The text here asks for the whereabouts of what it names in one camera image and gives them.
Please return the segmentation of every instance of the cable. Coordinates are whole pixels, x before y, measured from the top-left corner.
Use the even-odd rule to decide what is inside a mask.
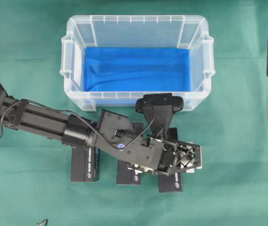
[[[73,111],[69,111],[69,110],[57,110],[57,109],[54,109],[54,108],[50,108],[50,107],[47,107],[45,105],[42,105],[42,104],[39,104],[35,101],[31,101],[31,100],[26,100],[27,103],[30,103],[30,104],[33,104],[33,105],[37,105],[39,107],[42,107],[42,108],[45,108],[45,109],[48,109],[48,110],[51,110],[51,111],[54,111],[54,112],[57,112],[57,113],[65,113],[65,114],[72,114],[74,116],[76,116],[79,120],[81,120],[82,122],[84,122],[94,133],[96,133],[101,139],[103,139],[104,141],[106,141],[111,147],[113,147],[114,149],[117,149],[119,151],[122,151],[126,148],[128,148],[137,138],[139,138],[142,134],[144,134],[144,132],[150,128],[150,126],[153,124],[154,120],[155,120],[155,109],[154,109],[154,106],[152,105],[151,102],[148,102],[149,105],[152,107],[152,110],[153,110],[153,117],[152,117],[152,120],[151,122],[146,126],[146,128],[144,128],[142,130],[142,132],[140,134],[138,134],[136,137],[134,137],[126,146],[124,147],[115,147],[109,140],[107,140],[104,136],[102,136],[99,131],[97,131],[92,125],[90,125],[89,122],[87,122],[85,119],[83,119],[81,116],[79,116],[78,114],[76,114],[75,112]]]
[[[3,126],[3,119],[4,119],[4,116],[8,113],[8,111],[9,111],[12,107],[18,105],[20,102],[21,102],[21,101],[18,100],[17,102],[13,103],[10,107],[8,107],[8,108],[4,111],[4,113],[3,113],[2,117],[1,117],[1,120],[0,120],[0,138],[2,138],[3,133],[4,133],[4,131],[3,131],[3,127],[4,127],[4,126]]]

